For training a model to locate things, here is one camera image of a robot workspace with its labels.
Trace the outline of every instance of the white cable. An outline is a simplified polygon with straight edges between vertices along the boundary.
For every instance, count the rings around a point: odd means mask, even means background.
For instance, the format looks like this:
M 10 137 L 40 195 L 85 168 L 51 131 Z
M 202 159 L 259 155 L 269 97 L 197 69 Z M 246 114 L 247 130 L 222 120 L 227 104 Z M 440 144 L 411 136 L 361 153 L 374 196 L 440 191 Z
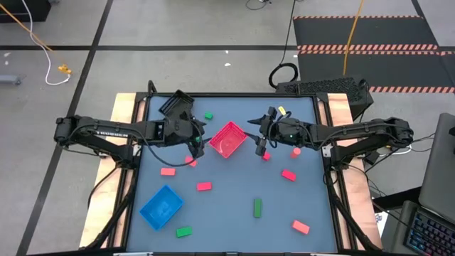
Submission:
M 28 13 L 28 17 L 30 18 L 30 38 L 37 46 L 40 46 L 44 50 L 45 56 L 48 58 L 48 72 L 45 74 L 45 83 L 48 84 L 48 85 L 56 86 L 56 85 L 61 85 L 61 84 L 65 83 L 65 82 L 69 81 L 70 78 L 71 78 L 70 74 L 68 74 L 68 77 L 65 80 L 63 80 L 62 82 L 56 82 L 56 83 L 48 82 L 48 76 L 49 76 L 50 67 L 51 67 L 52 63 L 50 62 L 48 51 L 44 48 L 44 46 L 42 46 L 40 43 L 36 42 L 35 38 L 33 38 L 33 34 L 32 34 L 33 33 L 33 19 L 31 17 L 31 12 L 28 9 L 28 6 L 27 6 L 25 0 L 22 0 L 22 3 L 26 7 L 26 10 L 27 10 L 27 13 Z
M 393 155 L 393 156 L 398 156 L 398 155 L 400 155 L 400 154 L 407 154 L 407 153 L 409 153 L 409 152 L 412 151 L 412 146 L 411 146 L 411 144 L 410 144 L 409 146 L 406 146 L 406 147 L 408 148 L 407 151 L 396 152 L 396 153 L 393 153 L 392 155 Z M 382 154 L 382 155 L 379 155 L 379 157 L 384 157 L 384 156 L 387 156 L 387 155 L 388 155 L 388 154 Z

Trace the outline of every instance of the green block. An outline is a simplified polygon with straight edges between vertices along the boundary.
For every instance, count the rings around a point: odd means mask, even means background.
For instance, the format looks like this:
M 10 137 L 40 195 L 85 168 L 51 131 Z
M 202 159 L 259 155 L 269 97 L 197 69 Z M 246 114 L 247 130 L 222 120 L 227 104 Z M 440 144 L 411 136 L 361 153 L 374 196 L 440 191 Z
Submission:
M 261 218 L 262 199 L 255 199 L 255 218 Z
M 212 119 L 212 118 L 213 118 L 213 114 L 210 113 L 210 112 L 206 112 L 205 115 L 204 115 L 204 117 L 205 117 L 206 119 Z
M 184 228 L 179 228 L 177 230 L 177 238 L 182 238 L 184 236 L 191 235 L 192 233 L 193 233 L 193 229 L 190 226 L 184 227 Z

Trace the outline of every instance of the floor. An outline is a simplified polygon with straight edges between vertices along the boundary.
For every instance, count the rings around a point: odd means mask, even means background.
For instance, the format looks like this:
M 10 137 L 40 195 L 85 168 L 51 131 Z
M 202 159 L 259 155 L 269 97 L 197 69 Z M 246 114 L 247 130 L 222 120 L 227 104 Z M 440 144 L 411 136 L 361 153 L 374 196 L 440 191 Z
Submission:
M 29 254 L 76 250 L 79 245 L 98 159 L 63 152 L 47 198 L 37 204 L 36 199 L 54 154 L 55 118 L 68 112 L 107 2 L 60 0 L 45 23 L 34 24 L 34 31 L 49 45 L 82 46 L 58 51 L 74 72 L 64 85 L 44 83 L 47 62 L 42 51 L 0 50 L 0 72 L 24 77 L 19 86 L 0 86 L 2 255 L 15 255 L 21 241 L 21 249 L 28 248 Z M 296 4 L 294 15 L 354 15 L 359 3 L 304 0 Z M 455 46 L 455 18 L 450 12 L 455 2 L 419 3 L 439 45 Z M 251 0 L 251 5 L 258 3 Z M 282 50 L 271 46 L 284 45 L 291 5 L 292 0 L 273 1 L 260 11 L 250 11 L 244 0 L 113 0 L 101 46 L 176 47 L 97 51 L 75 112 L 109 119 L 115 95 L 144 91 L 149 79 L 161 92 L 273 92 L 267 78 L 280 61 Z M 366 0 L 363 14 L 415 15 L 416 11 L 411 0 Z M 16 24 L 0 24 L 0 35 L 0 46 L 32 45 L 27 32 Z M 289 45 L 295 46 L 293 31 Z M 258 46 L 270 47 L 264 50 Z M 294 54 L 289 51 L 286 61 L 296 63 Z M 50 80 L 56 82 L 65 76 L 55 70 L 55 56 L 53 61 Z M 285 81 L 291 75 L 283 70 L 275 80 Z M 364 120 L 400 117 L 411 124 L 416 137 L 434 132 L 439 113 L 455 110 L 453 94 L 373 93 L 373 98 L 375 104 Z M 428 146 L 431 142 L 427 141 L 415 147 Z M 413 152 L 390 157 L 369 176 L 385 193 L 419 186 L 428 155 Z M 32 233 L 24 235 L 24 231 L 34 206 L 38 211 L 33 219 L 38 222 L 33 236 L 27 239 Z

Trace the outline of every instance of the red bowl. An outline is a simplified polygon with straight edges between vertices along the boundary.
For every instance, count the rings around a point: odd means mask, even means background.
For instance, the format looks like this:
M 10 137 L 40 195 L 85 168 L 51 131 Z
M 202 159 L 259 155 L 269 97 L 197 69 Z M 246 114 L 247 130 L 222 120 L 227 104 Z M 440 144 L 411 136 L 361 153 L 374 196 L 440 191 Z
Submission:
M 242 128 L 229 121 L 208 143 L 224 158 L 228 158 L 246 139 Z

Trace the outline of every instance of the yellow cable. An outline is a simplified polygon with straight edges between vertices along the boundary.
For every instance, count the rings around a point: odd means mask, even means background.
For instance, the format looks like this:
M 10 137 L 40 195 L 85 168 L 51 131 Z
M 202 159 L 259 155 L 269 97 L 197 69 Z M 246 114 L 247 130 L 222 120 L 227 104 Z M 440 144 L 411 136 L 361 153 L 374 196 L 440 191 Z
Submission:
M 350 40 L 353 38 L 355 25 L 357 25 L 358 17 L 360 15 L 360 12 L 362 11 L 363 2 L 364 2 L 364 0 L 361 1 L 360 6 L 358 7 L 358 11 L 357 11 L 357 14 L 355 15 L 353 27 L 350 30 L 348 43 L 346 44 L 346 51 L 344 53 L 343 75 L 346 75 L 346 68 L 348 67 L 348 53 L 349 53 Z
M 19 24 L 23 29 L 27 30 L 44 48 L 48 49 L 50 52 L 52 53 L 55 53 L 57 56 L 58 54 L 52 50 L 51 48 L 49 48 L 42 40 L 40 40 L 32 31 L 30 31 L 30 29 L 28 29 L 25 25 L 23 25 L 11 12 L 8 11 L 7 8 L 5 8 L 5 6 L 3 6 L 3 4 L 0 4 L 0 8 L 2 8 L 6 14 L 8 14 L 15 22 L 17 22 L 17 24 Z M 68 68 L 67 65 L 65 64 L 65 61 L 62 61 L 63 59 L 60 58 L 60 61 L 62 62 L 63 66 Z

